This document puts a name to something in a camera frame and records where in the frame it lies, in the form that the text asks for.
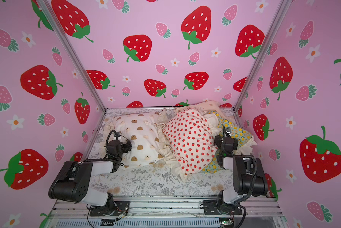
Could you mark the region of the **lemon print pillow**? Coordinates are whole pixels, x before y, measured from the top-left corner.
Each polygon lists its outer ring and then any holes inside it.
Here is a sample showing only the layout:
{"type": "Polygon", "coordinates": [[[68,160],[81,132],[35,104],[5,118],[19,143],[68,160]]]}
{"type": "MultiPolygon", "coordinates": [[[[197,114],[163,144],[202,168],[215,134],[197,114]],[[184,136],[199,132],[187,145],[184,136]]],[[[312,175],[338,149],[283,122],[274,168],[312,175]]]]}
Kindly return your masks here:
{"type": "MultiPolygon", "coordinates": [[[[236,125],[231,117],[224,118],[220,113],[216,110],[209,110],[206,112],[207,114],[215,114],[218,118],[219,124],[217,127],[222,128],[225,126],[225,130],[229,128],[230,133],[229,135],[231,138],[235,138],[238,140],[238,147],[237,150],[234,151],[234,154],[241,155],[241,154],[252,154],[252,146],[256,146],[257,143],[254,140],[254,136],[248,132],[247,130],[242,129],[240,126],[236,125]]],[[[216,173],[221,171],[221,167],[217,163],[216,156],[219,154],[219,150],[217,150],[215,157],[212,161],[202,169],[203,173],[216,173]]]]}

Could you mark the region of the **cream large-bear print pillow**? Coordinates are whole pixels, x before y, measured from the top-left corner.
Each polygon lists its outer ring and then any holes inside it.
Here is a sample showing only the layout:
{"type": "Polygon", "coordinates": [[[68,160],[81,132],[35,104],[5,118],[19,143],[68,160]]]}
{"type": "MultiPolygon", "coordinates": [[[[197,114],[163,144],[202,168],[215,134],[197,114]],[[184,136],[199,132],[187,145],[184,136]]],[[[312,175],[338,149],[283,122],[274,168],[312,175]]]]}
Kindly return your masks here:
{"type": "Polygon", "coordinates": [[[128,139],[132,148],[124,153],[122,163],[124,168],[138,168],[150,165],[158,160],[169,161],[174,159],[170,147],[167,145],[162,129],[165,127],[166,111],[142,114],[126,114],[114,117],[104,126],[107,137],[111,130],[120,132],[120,141],[128,139]]]}

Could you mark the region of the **strawberry print pillow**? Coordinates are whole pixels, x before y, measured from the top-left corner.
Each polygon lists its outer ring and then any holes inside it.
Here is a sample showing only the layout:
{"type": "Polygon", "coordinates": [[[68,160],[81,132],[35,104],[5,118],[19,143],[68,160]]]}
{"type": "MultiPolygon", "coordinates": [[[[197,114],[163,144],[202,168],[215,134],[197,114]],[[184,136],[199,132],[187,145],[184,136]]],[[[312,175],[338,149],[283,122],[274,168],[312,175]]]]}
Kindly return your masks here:
{"type": "Polygon", "coordinates": [[[171,171],[183,182],[190,182],[212,162],[218,149],[214,140],[221,132],[218,124],[216,114],[192,107],[178,111],[165,124],[162,132],[174,156],[171,171]]]}

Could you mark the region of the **cream bear print pillow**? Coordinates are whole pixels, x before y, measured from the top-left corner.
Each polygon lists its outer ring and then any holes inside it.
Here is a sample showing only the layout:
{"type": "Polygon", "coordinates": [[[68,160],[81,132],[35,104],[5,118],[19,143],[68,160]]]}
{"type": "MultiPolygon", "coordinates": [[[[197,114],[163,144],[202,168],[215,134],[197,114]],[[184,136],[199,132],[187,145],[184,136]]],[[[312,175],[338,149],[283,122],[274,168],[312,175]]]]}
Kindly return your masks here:
{"type": "Polygon", "coordinates": [[[198,104],[193,104],[193,105],[188,105],[188,106],[183,106],[183,107],[176,107],[174,110],[174,113],[176,114],[179,111],[182,111],[182,110],[187,109],[187,108],[196,108],[196,109],[201,110],[201,111],[215,110],[220,115],[223,115],[224,113],[221,111],[219,105],[220,105],[220,103],[213,101],[213,100],[209,100],[209,101],[201,102],[198,104]]]}

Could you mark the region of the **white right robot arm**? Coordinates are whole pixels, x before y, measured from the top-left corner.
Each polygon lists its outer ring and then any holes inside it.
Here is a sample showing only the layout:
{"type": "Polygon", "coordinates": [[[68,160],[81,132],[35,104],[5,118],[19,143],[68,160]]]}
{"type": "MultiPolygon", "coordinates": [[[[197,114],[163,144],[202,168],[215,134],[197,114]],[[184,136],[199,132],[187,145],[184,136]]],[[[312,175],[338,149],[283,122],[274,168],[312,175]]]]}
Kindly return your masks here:
{"type": "Polygon", "coordinates": [[[215,144],[219,148],[218,165],[233,174],[233,188],[220,191],[217,205],[235,206],[251,196],[266,196],[268,184],[261,160],[250,154],[237,155],[238,140],[228,133],[217,136],[215,144]]]}

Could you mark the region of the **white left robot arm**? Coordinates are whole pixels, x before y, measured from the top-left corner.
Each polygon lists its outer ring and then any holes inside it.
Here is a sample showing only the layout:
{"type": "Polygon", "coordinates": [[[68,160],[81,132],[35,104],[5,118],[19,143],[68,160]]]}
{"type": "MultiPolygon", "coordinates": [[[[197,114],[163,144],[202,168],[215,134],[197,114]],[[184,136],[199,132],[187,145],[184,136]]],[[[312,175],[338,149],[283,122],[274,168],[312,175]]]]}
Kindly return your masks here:
{"type": "Polygon", "coordinates": [[[132,144],[129,140],[121,142],[115,139],[105,143],[104,158],[65,162],[49,188],[49,198],[86,203],[94,207],[114,208],[113,196],[91,188],[90,180],[92,176],[117,172],[122,165],[123,154],[131,149],[132,144]]]}

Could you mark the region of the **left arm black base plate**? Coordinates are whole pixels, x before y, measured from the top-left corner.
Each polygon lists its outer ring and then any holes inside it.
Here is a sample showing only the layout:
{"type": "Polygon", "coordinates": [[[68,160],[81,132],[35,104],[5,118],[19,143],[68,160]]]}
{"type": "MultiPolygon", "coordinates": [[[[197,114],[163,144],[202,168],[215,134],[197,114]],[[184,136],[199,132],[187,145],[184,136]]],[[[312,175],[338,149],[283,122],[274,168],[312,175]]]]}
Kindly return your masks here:
{"type": "Polygon", "coordinates": [[[130,201],[111,201],[105,206],[92,206],[89,213],[90,217],[119,216],[123,212],[127,213],[130,201]]]}

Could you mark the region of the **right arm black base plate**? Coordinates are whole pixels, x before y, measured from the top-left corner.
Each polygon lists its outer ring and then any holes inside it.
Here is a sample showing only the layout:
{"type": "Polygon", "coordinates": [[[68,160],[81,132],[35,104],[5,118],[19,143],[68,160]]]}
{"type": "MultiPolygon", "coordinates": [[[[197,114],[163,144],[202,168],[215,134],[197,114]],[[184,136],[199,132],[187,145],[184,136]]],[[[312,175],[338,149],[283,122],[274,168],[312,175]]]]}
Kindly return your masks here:
{"type": "Polygon", "coordinates": [[[205,215],[242,215],[243,212],[236,205],[218,202],[217,200],[204,200],[201,208],[205,215]]]}

